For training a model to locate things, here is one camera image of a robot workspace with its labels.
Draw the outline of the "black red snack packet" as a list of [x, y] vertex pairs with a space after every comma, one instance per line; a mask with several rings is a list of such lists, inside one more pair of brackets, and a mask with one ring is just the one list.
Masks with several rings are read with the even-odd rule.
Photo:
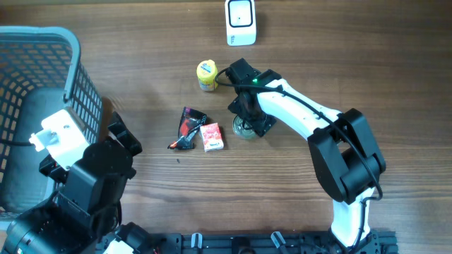
[[206, 123], [207, 115], [201, 111], [184, 107], [179, 122], [178, 139], [168, 145], [171, 150], [191, 150], [194, 149], [192, 139]]

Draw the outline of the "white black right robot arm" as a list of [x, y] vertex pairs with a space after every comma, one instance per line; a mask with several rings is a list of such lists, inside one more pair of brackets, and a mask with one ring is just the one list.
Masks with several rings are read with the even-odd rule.
[[316, 178], [333, 200], [331, 233], [356, 253], [370, 233], [368, 205], [379, 201], [386, 162], [364, 114], [325, 107], [296, 91], [279, 73], [261, 72], [245, 59], [220, 71], [237, 96], [228, 106], [242, 137], [263, 137], [282, 121], [308, 144]]

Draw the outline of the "red white snack box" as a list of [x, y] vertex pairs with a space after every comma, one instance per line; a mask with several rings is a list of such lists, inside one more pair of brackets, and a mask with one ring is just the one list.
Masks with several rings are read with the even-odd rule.
[[211, 123], [200, 127], [205, 152], [221, 150], [224, 148], [220, 127], [218, 123]]

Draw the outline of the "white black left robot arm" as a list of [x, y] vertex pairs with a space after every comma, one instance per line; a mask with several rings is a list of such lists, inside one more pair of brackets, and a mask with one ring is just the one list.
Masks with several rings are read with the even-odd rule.
[[89, 145], [68, 171], [45, 165], [63, 185], [8, 226], [2, 253], [94, 253], [121, 224], [120, 199], [142, 146], [116, 112], [108, 129], [112, 136]]

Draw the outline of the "yellow candy bottle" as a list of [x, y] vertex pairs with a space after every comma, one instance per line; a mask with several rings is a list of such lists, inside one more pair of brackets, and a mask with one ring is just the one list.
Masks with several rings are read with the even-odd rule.
[[196, 69], [196, 75], [200, 88], [206, 92], [212, 92], [218, 86], [215, 77], [218, 69], [213, 60], [205, 60], [200, 62]]

